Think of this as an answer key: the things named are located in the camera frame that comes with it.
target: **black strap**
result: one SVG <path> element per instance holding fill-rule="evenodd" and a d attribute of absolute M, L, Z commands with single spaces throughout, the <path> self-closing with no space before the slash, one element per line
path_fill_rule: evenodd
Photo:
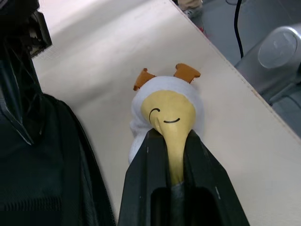
<path fill-rule="evenodd" d="M 64 159 L 62 226 L 77 226 L 80 207 L 80 148 L 74 121 L 58 102 L 61 144 Z"/>

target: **gray floor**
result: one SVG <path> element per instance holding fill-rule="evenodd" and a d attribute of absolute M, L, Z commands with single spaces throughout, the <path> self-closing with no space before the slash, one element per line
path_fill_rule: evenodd
<path fill-rule="evenodd" d="M 237 39 L 234 33 L 236 6 L 225 0 L 205 0 L 203 14 L 193 19 L 203 27 L 207 38 L 233 64 L 240 60 Z M 244 0 L 241 5 L 238 29 L 246 54 L 257 42 L 275 28 L 301 23 L 301 0 Z M 274 110 L 301 137 L 301 86 L 289 97 L 273 104 Z"/>

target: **white fluffy body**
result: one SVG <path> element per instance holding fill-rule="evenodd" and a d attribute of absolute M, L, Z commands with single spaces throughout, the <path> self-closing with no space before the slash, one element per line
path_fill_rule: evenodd
<path fill-rule="evenodd" d="M 132 101 L 131 111 L 133 119 L 130 123 L 130 127 L 135 139 L 129 153 L 129 163 L 131 163 L 136 156 L 147 132 L 152 129 L 151 124 L 144 119 L 141 113 L 141 105 L 150 94 L 159 90 L 170 90 L 184 95 L 193 104 L 196 110 L 196 122 L 192 129 L 199 137 L 201 137 L 203 134 L 204 107 L 198 91 L 188 82 L 176 77 L 155 77 L 146 82 L 139 89 Z"/>

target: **black marker line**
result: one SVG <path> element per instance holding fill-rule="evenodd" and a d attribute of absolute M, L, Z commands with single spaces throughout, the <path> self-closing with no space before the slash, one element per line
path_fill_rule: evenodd
<path fill-rule="evenodd" d="M 151 113 L 153 112 L 153 111 L 158 111 L 158 112 L 160 112 L 160 109 L 158 109 L 158 108 L 154 108 L 154 109 L 152 109 L 151 111 L 150 111 L 150 115 L 149 115 L 149 121 L 150 121 L 150 124 L 151 124 Z"/>
<path fill-rule="evenodd" d="M 163 121 L 163 122 L 165 122 L 165 123 L 175 123 L 175 122 L 177 122 L 179 120 L 180 120 L 180 118 L 178 118 L 177 120 L 174 120 L 174 121 Z"/>

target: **black backpack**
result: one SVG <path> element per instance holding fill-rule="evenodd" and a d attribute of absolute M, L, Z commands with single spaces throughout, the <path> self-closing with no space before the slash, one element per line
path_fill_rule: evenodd
<path fill-rule="evenodd" d="M 0 225 L 114 226 L 80 122 L 41 91 L 31 57 L 51 39 L 38 7 L 37 0 L 0 4 L 0 24 L 9 24 L 0 34 Z"/>

